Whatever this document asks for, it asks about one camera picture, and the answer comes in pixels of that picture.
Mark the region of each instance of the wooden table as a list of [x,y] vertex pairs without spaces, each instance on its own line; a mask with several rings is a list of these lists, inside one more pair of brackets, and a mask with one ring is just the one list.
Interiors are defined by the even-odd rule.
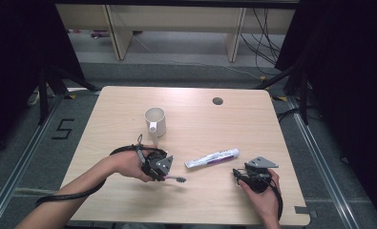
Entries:
[[[223,100],[215,105],[213,99]],[[90,196],[72,220],[158,223],[260,224],[247,196],[232,175],[233,168],[263,156],[277,164],[283,192],[282,225],[307,225],[309,215],[287,152],[269,94],[233,89],[105,87],[75,151],[63,185],[81,175],[120,146],[152,144],[144,112],[166,111],[167,133],[158,148],[174,156],[170,175],[186,177],[144,183],[113,175]],[[187,169],[185,161],[216,151],[238,148],[238,158],[212,166]]]

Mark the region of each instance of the person's right hand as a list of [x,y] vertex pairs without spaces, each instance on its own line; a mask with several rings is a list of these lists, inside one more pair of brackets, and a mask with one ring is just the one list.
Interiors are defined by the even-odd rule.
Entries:
[[[278,190],[281,192],[279,183],[280,177],[273,170],[268,169],[268,171],[271,173],[272,179],[275,181]],[[278,222],[279,203],[271,187],[268,187],[264,192],[257,194],[244,181],[239,180],[239,185],[249,197],[254,211],[262,218],[265,228],[280,228]]]
[[[148,148],[156,148],[156,146],[145,146]],[[142,150],[144,156],[152,153],[151,151]],[[152,181],[150,176],[147,176],[141,170],[141,161],[136,151],[124,151],[107,157],[111,161],[111,166],[114,173],[119,173],[125,177],[138,178],[144,182]]]

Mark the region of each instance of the toothpaste tube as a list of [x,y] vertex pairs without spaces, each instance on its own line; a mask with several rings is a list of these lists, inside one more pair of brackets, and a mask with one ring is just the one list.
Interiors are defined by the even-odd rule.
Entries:
[[199,159],[187,161],[185,162],[185,166],[187,168],[193,168],[201,165],[221,163],[226,160],[238,157],[239,153],[239,149],[215,152]]

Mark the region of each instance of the small round hole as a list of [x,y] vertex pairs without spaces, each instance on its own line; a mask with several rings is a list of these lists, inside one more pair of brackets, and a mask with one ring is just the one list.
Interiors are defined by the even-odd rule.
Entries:
[[221,105],[223,103],[223,99],[221,99],[219,97],[214,97],[214,99],[212,101],[215,105]]

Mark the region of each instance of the gray floor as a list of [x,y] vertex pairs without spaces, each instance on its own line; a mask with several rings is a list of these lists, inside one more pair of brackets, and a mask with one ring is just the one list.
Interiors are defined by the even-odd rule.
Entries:
[[[109,38],[93,39],[89,31],[70,33],[69,37],[72,39],[87,80],[96,86],[144,84],[249,89],[257,86],[263,75],[255,66],[269,73],[277,73],[269,69],[273,67],[271,63],[260,57],[256,58],[242,41],[236,62],[229,63],[222,34],[154,31],[137,33],[126,58],[121,62],[115,60]],[[251,36],[246,34],[245,38],[250,40]],[[278,46],[284,39],[281,35],[271,38]],[[262,51],[273,58],[269,49],[262,48]],[[212,78],[207,78],[208,73],[213,75]],[[150,78],[150,82],[143,82],[152,75],[159,75],[159,78],[164,76],[166,80]],[[68,85],[77,87],[71,82]],[[268,91],[272,96],[281,96],[283,85],[284,81],[271,86]],[[12,228],[31,211],[38,197],[49,194],[60,186],[96,99],[97,95],[83,94],[75,99],[60,100],[43,139],[37,145],[31,163],[19,181],[3,215],[0,216],[0,228]],[[277,114],[289,110],[291,104],[293,105],[290,101],[279,99],[273,101]],[[335,175],[334,181],[345,196],[350,212],[360,228],[377,228],[377,213],[352,170],[339,159],[342,153],[335,139],[331,137],[330,131],[320,119],[318,111],[310,110],[308,114],[310,122],[308,127],[318,143],[328,168]],[[18,118],[17,125],[7,137],[7,148],[0,151],[0,189],[10,178],[11,171],[26,151],[33,133],[38,130],[38,116],[38,107],[31,106]],[[53,137],[63,134],[56,130],[63,118],[74,119],[65,123],[73,129],[72,134],[67,140],[55,141]],[[326,181],[319,167],[316,166],[316,158],[310,152],[296,116],[289,115],[284,118],[281,127],[311,216],[311,222],[306,228],[349,228],[342,220],[335,201],[326,187]],[[91,223],[73,222],[73,224],[90,225]],[[111,223],[97,222],[94,225],[108,228],[112,226]]]

